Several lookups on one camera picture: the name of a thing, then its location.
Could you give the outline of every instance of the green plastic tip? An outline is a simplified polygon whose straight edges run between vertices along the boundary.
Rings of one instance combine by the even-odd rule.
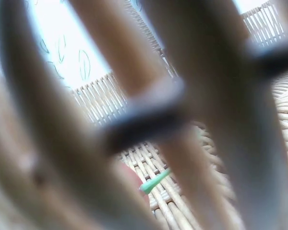
[[[142,190],[146,195],[148,195],[157,184],[159,184],[166,176],[170,174],[170,172],[171,171],[169,168],[165,169],[162,173],[157,175],[155,178],[142,184],[140,186],[140,190]]]

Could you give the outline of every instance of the wicker fence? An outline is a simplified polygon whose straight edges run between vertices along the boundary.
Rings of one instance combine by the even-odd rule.
[[[285,36],[276,9],[270,2],[244,13],[242,18],[252,35],[253,42],[260,46],[268,46]],[[177,74],[162,51],[159,51],[159,56],[169,75],[175,78]],[[275,81],[273,93],[288,147],[288,74]],[[127,105],[124,93],[112,73],[73,91],[73,95],[79,106],[86,111],[87,118],[99,125],[123,114]],[[217,156],[213,141],[204,125],[200,125],[199,129],[202,149],[211,163],[211,173],[224,198],[227,210],[231,213],[235,227],[243,229],[239,214],[234,208],[235,194],[226,175],[226,169]],[[120,159],[135,170],[143,182],[154,178],[167,167],[158,148],[150,142],[127,149],[120,154]],[[151,210],[163,229],[200,229],[173,175],[153,189],[149,198]]]

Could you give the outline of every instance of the white wall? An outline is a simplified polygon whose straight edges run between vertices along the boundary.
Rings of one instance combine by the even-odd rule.
[[[234,0],[240,13],[260,6],[265,0]],[[60,0],[28,0],[36,24],[40,50],[62,83],[77,88],[110,72],[93,41],[66,3]],[[141,15],[149,24],[145,14]]]

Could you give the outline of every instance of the blue leaf drawing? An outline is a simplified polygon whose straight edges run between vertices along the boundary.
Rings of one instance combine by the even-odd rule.
[[[79,67],[82,80],[88,80],[91,73],[91,63],[84,50],[79,50]]]
[[[45,41],[44,41],[43,39],[40,41],[39,45],[40,45],[41,49],[42,49],[44,52],[46,52],[47,54],[49,54],[49,50],[48,50],[48,48],[47,48],[47,46],[46,46],[46,44],[45,44]]]
[[[65,35],[59,37],[58,40],[58,55],[59,55],[59,63],[62,63],[65,57],[65,48],[66,48],[66,40]]]
[[[142,10],[142,4],[141,3],[139,3],[139,0],[135,0],[135,6],[140,6],[140,9],[138,10],[139,12],[141,12],[141,10]]]
[[[57,74],[57,77],[60,80],[64,80],[65,79],[59,74],[57,67],[55,66],[55,64],[52,61],[47,61],[47,63],[51,64],[53,72]]]

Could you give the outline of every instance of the red object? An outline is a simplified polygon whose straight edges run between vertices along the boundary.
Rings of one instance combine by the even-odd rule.
[[[140,186],[143,184],[142,180],[139,178],[139,176],[133,171],[131,168],[129,168],[126,164],[123,162],[119,162],[120,167],[122,169],[122,173],[124,174],[124,178],[129,180],[134,187],[139,190]],[[139,190],[140,195],[143,197],[145,203],[149,205],[149,198],[148,195],[146,195],[144,192]]]

